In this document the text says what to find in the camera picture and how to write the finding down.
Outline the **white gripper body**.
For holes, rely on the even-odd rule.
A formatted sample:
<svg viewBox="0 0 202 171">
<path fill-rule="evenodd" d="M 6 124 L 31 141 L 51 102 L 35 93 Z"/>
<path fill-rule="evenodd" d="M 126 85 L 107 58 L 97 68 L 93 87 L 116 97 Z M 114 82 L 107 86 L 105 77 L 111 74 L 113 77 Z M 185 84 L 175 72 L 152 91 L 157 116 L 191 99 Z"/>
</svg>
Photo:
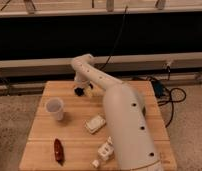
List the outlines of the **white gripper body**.
<svg viewBox="0 0 202 171">
<path fill-rule="evenodd" d="M 79 73 L 75 74 L 74 82 L 75 82 L 76 88 L 81 88 L 81 89 L 85 89 L 88 87 L 93 88 L 93 85 L 90 83 L 90 81 Z"/>
</svg>

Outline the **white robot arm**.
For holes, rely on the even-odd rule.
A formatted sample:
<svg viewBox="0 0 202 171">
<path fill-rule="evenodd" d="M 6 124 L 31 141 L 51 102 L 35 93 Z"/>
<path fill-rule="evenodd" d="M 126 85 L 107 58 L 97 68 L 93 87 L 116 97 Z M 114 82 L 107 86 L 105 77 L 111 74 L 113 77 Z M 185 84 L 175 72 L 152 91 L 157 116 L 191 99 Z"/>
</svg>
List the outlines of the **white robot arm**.
<svg viewBox="0 0 202 171">
<path fill-rule="evenodd" d="M 84 88 L 90 81 L 105 91 L 103 109 L 121 171 L 164 171 L 154 140 L 143 115 L 142 95 L 128 83 L 96 69 L 94 57 L 72 59 L 75 82 Z"/>
</svg>

